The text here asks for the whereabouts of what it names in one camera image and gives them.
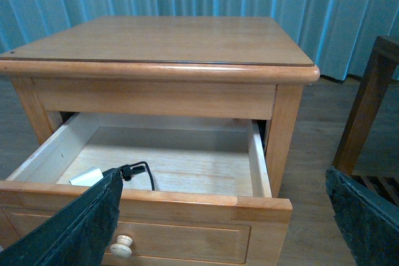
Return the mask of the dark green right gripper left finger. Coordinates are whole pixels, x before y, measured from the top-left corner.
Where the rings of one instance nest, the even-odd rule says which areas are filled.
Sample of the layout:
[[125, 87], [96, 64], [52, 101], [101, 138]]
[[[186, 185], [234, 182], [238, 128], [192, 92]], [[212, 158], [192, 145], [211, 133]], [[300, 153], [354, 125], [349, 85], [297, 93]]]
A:
[[100, 265], [117, 228], [119, 168], [1, 252], [1, 265]]

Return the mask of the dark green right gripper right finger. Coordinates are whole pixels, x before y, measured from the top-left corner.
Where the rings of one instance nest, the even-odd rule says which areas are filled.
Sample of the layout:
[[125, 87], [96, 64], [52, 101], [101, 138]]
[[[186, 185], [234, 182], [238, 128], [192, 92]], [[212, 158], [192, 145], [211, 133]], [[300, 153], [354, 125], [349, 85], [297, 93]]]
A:
[[327, 194], [357, 265], [398, 265], [398, 206], [331, 166]]

